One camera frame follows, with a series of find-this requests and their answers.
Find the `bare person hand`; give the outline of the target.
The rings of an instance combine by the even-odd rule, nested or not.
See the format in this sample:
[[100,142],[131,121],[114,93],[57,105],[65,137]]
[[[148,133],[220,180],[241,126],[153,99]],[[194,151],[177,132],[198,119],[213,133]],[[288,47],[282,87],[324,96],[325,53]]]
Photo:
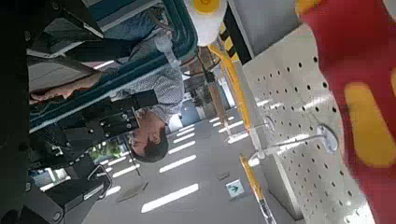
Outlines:
[[71,83],[64,84],[54,89],[45,91],[43,94],[31,93],[29,104],[33,105],[38,102],[43,102],[48,99],[52,99],[60,96],[62,96],[64,99],[67,99],[69,96],[72,95],[74,91],[91,88],[99,81],[102,74],[103,74],[102,72],[92,74],[88,77],[84,77],[82,79],[73,81]]

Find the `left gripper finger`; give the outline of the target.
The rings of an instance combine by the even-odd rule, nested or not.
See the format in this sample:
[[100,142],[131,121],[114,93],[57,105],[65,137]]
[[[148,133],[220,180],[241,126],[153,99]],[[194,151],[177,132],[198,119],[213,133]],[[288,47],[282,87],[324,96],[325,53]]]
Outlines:
[[104,178],[70,179],[46,191],[29,185],[20,197],[1,196],[1,224],[81,224],[111,187]]
[[26,53],[56,58],[86,41],[104,37],[82,0],[26,0]]

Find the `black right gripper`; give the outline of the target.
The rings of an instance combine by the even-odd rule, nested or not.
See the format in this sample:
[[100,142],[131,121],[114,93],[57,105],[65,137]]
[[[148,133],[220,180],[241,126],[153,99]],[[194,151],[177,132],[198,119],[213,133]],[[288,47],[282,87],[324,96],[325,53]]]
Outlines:
[[133,96],[109,97],[30,134],[29,169],[61,167],[87,149],[138,127]]

